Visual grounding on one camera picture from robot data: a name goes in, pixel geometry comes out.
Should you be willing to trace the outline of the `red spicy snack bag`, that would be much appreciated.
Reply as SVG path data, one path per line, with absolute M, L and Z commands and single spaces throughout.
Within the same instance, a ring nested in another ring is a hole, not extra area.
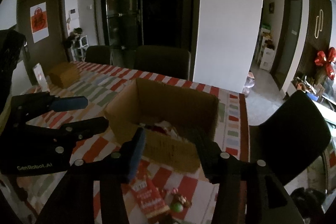
M 147 176 L 135 178 L 130 183 L 130 190 L 147 219 L 155 218 L 170 211 L 159 190 Z

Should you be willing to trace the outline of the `white red snack bag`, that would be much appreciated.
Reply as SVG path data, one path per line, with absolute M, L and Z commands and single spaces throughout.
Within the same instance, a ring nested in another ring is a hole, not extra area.
M 175 127 L 167 121 L 161 121 L 154 124 L 140 123 L 139 125 L 146 130 L 169 136 L 172 139 L 182 140 L 182 137 L 177 133 Z

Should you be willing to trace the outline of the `white orange carton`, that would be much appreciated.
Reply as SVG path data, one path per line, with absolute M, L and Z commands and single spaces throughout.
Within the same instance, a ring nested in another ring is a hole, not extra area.
M 42 92 L 49 92 L 50 89 L 49 89 L 48 82 L 46 80 L 46 77 L 45 77 L 45 74 L 43 72 L 42 66 L 39 63 L 37 63 L 33 67 L 33 72 L 34 72 L 34 75 L 37 79 L 38 85 L 41 88 L 41 91 Z

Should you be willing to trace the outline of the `striped checkered tablecloth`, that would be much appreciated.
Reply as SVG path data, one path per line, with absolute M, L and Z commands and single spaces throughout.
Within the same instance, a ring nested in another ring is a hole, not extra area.
M 212 94 L 219 99 L 218 123 L 214 141 L 221 149 L 240 160 L 248 160 L 248 122 L 243 94 L 227 91 L 214 86 L 180 80 L 156 73 L 142 72 L 111 65 L 77 62 L 80 79 L 68 88 L 50 85 L 53 96 L 85 96 L 88 106 L 82 110 L 64 112 L 50 111 L 32 120 L 33 126 L 59 128 L 68 122 L 105 116 L 104 109 L 124 87 L 137 78 L 164 84 L 189 88 Z M 103 159 L 122 144 L 117 143 L 112 129 L 80 141 L 74 148 L 72 159 L 83 157 L 93 162 Z M 181 172 L 172 167 L 155 162 L 143 155 L 142 166 L 147 169 L 153 184 L 160 189 L 177 188 L 192 202 L 192 206 L 173 217 L 180 223 L 210 223 L 215 210 L 219 187 L 206 179 L 200 165 L 194 173 Z

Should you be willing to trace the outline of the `small brown cardboard box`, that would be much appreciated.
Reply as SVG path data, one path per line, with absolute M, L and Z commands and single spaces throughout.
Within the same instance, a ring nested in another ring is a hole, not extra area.
M 73 63 L 60 63 L 49 71 L 49 77 L 54 85 L 65 89 L 80 79 L 80 72 Z

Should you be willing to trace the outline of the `brown green wrapped candy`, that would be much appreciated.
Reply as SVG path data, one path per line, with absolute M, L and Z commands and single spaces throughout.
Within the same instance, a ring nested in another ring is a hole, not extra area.
M 188 209 L 192 206 L 192 202 L 180 194 L 177 188 L 173 188 L 170 193 L 173 196 L 172 202 L 170 204 L 172 211 L 181 213 L 184 211 L 184 209 Z

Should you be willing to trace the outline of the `dark wooden door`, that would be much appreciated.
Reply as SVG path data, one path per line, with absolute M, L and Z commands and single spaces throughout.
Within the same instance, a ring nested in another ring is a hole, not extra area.
M 18 32 L 24 34 L 23 61 L 31 82 L 33 67 L 42 66 L 46 75 L 54 66 L 67 62 L 64 0 L 17 0 Z

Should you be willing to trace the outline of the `large cardboard box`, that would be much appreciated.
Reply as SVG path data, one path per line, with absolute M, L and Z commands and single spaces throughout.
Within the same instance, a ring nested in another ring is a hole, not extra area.
M 182 140 L 146 130 L 143 155 L 175 170 L 194 173 L 200 167 L 195 141 L 213 141 L 219 99 L 198 90 L 137 78 L 114 96 L 104 114 L 117 143 L 130 141 L 140 123 L 171 123 Z

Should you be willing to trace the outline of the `black chair right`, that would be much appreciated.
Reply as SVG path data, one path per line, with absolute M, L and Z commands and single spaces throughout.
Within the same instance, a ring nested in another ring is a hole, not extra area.
M 330 130 L 306 93 L 298 90 L 271 117 L 249 127 L 251 160 L 264 160 L 282 185 L 323 154 Z

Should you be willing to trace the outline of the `black chair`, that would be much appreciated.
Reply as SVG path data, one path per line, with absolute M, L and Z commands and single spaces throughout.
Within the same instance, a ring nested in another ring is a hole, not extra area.
M 191 54 L 184 49 L 141 46 L 135 52 L 134 69 L 188 80 L 190 62 Z
M 282 185 L 323 154 L 330 130 L 306 93 L 298 90 L 271 117 L 249 127 L 251 160 L 264 160 Z
M 87 63 L 111 65 L 112 53 L 108 46 L 90 46 L 86 50 L 84 61 Z

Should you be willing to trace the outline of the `black chair far left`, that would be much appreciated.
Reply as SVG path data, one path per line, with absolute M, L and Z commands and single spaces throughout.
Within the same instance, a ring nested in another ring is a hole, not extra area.
M 84 61 L 87 63 L 111 65 L 112 53 L 108 46 L 90 46 L 86 50 Z

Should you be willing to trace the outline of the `red fu door poster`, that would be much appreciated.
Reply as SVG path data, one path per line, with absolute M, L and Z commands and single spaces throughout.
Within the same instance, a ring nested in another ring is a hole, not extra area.
M 46 2 L 30 7 L 30 24 L 34 43 L 49 37 Z

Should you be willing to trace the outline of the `black chair far middle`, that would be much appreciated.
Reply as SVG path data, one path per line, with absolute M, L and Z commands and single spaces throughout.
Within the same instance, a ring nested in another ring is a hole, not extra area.
M 191 54 L 184 49 L 141 46 L 135 52 L 134 69 L 188 80 L 190 62 Z

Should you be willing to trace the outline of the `red bow decoration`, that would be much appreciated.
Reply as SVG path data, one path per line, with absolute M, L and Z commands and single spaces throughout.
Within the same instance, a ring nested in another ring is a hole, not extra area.
M 325 68 L 326 74 L 330 79 L 334 78 L 335 71 L 334 71 L 333 66 L 331 65 L 332 63 L 335 64 L 335 48 L 334 47 L 329 48 L 327 54 L 324 51 L 319 51 L 317 53 L 317 57 L 314 62 L 315 62 L 315 65 Z

